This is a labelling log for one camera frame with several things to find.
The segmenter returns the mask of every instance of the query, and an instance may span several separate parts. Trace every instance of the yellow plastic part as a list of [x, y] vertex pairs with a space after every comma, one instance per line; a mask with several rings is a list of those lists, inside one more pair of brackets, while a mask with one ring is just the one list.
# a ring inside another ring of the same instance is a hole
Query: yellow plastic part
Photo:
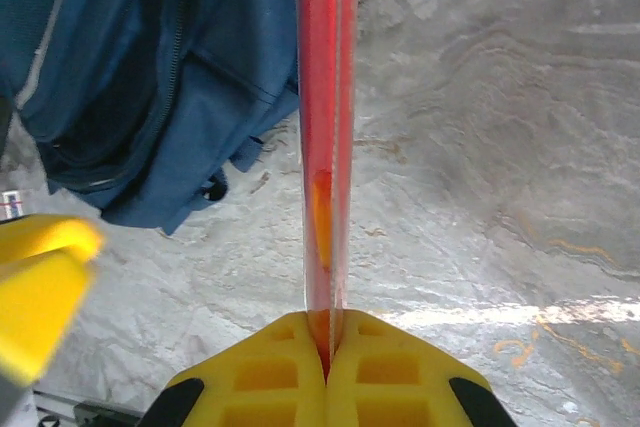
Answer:
[[94, 278], [102, 236], [79, 219], [0, 224], [0, 373], [29, 385], [45, 371]]
[[175, 377], [204, 391], [183, 427], [472, 427], [448, 381], [476, 371], [363, 312], [347, 310], [325, 386], [306, 313], [286, 315]]
[[449, 387], [453, 377], [491, 390], [482, 375], [433, 345], [347, 311], [327, 382], [327, 425], [472, 427]]
[[304, 312], [285, 315], [196, 365], [205, 388], [183, 427], [324, 426], [324, 376]]

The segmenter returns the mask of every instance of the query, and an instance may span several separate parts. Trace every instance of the red and white sticker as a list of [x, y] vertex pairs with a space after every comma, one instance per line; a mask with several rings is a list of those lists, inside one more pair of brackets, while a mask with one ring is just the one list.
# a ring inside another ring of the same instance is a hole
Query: red and white sticker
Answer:
[[22, 196], [18, 190], [10, 190], [2, 193], [2, 206], [4, 207], [5, 219], [17, 219], [24, 215], [22, 207]]

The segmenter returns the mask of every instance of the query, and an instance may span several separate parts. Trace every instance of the blue jacket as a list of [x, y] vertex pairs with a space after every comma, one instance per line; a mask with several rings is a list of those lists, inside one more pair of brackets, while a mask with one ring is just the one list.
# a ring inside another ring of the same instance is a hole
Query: blue jacket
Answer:
[[298, 105], [295, 0], [0, 0], [0, 80], [52, 191], [173, 232]]

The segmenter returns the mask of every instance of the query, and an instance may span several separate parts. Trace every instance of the orange marking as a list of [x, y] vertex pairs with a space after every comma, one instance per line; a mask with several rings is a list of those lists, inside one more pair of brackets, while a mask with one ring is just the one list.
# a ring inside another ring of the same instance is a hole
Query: orange marking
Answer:
[[[538, 234], [537, 230], [533, 227], [533, 225], [531, 224], [531, 222], [529, 221], [528, 217], [524, 212], [518, 211], [515, 214], [515, 218], [518, 224], [520, 225], [520, 227], [534, 242], [540, 241], [540, 235]], [[608, 262], [609, 265], [612, 265], [616, 269], [621, 269], [621, 266], [616, 261], [616, 259], [614, 259], [613, 256], [607, 250], [597, 245], [587, 245], [587, 246], [577, 245], [565, 239], [561, 239], [559, 237], [548, 239], [545, 241], [545, 243], [550, 247], [557, 247], [559, 249], [562, 249], [569, 254], [576, 253], [576, 254], [582, 254], [582, 255], [596, 255], [601, 259], [603, 259], [604, 261]]]
[[313, 224], [322, 268], [331, 269], [331, 172], [320, 170], [313, 179]]
[[[342, 333], [342, 318], [343, 312], [342, 309], [336, 309], [336, 333], [340, 335]], [[309, 315], [309, 329], [311, 331], [311, 335], [316, 341], [316, 346], [318, 347], [318, 355], [320, 356], [320, 361], [322, 362], [322, 370], [324, 371], [325, 380], [329, 376], [329, 368], [331, 367], [331, 355], [330, 352], [330, 325], [329, 325], [329, 310], [320, 310], [320, 311], [310, 311]], [[335, 346], [334, 349], [338, 348], [340, 344], [340, 338], [334, 339]]]
[[626, 350], [627, 352], [631, 353], [631, 354], [635, 354], [637, 356], [640, 356], [640, 350], [636, 349], [635, 347], [633, 347], [629, 341], [627, 339], [622, 339], [622, 347], [624, 348], [624, 350]]
[[598, 362], [607, 366], [609, 370], [611, 370], [611, 372], [613, 372], [614, 374], [619, 374], [624, 370], [624, 364], [622, 364], [622, 362], [591, 352], [586, 346], [576, 342], [573, 339], [569, 339], [558, 334], [551, 327], [549, 327], [549, 324], [542, 322], [540, 319], [538, 319], [538, 325], [540, 325], [540, 327], [551, 334], [552, 337], [555, 337], [556, 339], [576, 349], [585, 359], [593, 360], [594, 362]]
[[584, 417], [576, 420], [575, 425], [582, 425], [582, 424], [587, 424], [587, 425], [590, 425], [591, 427], [600, 427], [600, 422], [598, 422], [597, 420], [587, 419]]
[[524, 365], [524, 363], [527, 361], [527, 359], [531, 356], [531, 354], [533, 353], [535, 346], [533, 345], [533, 343], [538, 340], [538, 337], [540, 337], [540, 334], [538, 333], [537, 330], [534, 330], [533, 333], [531, 334], [531, 343], [529, 345], [525, 345], [524, 342], [522, 342], [521, 340], [503, 340], [501, 342], [498, 342], [496, 345], [493, 346], [493, 351], [496, 354], [501, 354], [503, 350], [505, 350], [507, 347], [509, 346], [516, 346], [518, 347], [521, 351], [522, 354], [518, 355], [516, 357], [513, 357], [511, 359], [511, 365], [513, 365], [514, 368], [519, 369], [520, 367], [522, 367]]

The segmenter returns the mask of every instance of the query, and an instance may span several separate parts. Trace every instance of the jacket zipper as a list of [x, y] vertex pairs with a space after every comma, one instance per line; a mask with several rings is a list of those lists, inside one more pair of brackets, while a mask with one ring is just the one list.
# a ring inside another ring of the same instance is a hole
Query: jacket zipper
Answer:
[[[180, 0], [178, 2], [178, 8], [176, 11], [176, 29], [173, 35], [173, 49], [171, 52], [167, 100], [164, 103], [158, 119], [156, 119], [156, 121], [154, 122], [151, 136], [145, 139], [146, 142], [144, 145], [138, 147], [138, 152], [147, 152], [149, 147], [151, 147], [151, 144], [156, 142], [175, 102], [178, 84], [178, 67], [180, 65], [180, 53], [182, 50], [182, 37], [184, 33], [185, 3], [185, 0]], [[134, 160], [138, 160], [135, 154], [133, 154], [133, 156], [125, 163], [120, 172], [106, 179], [94, 180], [91, 182], [73, 182], [63, 180], [62, 178], [52, 180], [54, 182], [60, 183], [65, 188], [77, 190], [81, 193], [91, 193], [98, 190], [106, 190], [111, 188], [113, 184], [129, 174], [131, 164], [138, 165], [138, 163], [134, 162]]]
[[[124, 9], [122, 9], [122, 12], [120, 13], [119, 17], [118, 17], [118, 22], [117, 22], [117, 27], [114, 29], [114, 32], [116, 33], [116, 35], [120, 32], [122, 25], [124, 24], [127, 15], [131, 12], [131, 9], [133, 8], [133, 3], [135, 0], [127, 0], [127, 2], [125, 3]], [[97, 70], [97, 72], [104, 72], [104, 66], [105, 64], [108, 64], [108, 56], [105, 55], [105, 57], [101, 60], [100, 62], [100, 66]], [[65, 162], [68, 163], [76, 163], [75, 159], [70, 159], [69, 156], [67, 156], [64, 152], [61, 152], [59, 150], [60, 145], [57, 143], [53, 144], [53, 148], [56, 149], [58, 155], [62, 158], [62, 160], [64, 160]], [[89, 160], [85, 160], [82, 162], [83, 165], [81, 165], [80, 167], [84, 167], [85, 165], [91, 165], [97, 161], [99, 161], [100, 159], [105, 158], [106, 156], [108, 156], [114, 149], [117, 148], [117, 143], [115, 146], [111, 145], [105, 149], [103, 149], [102, 151], [98, 152], [94, 158], [91, 158]]]

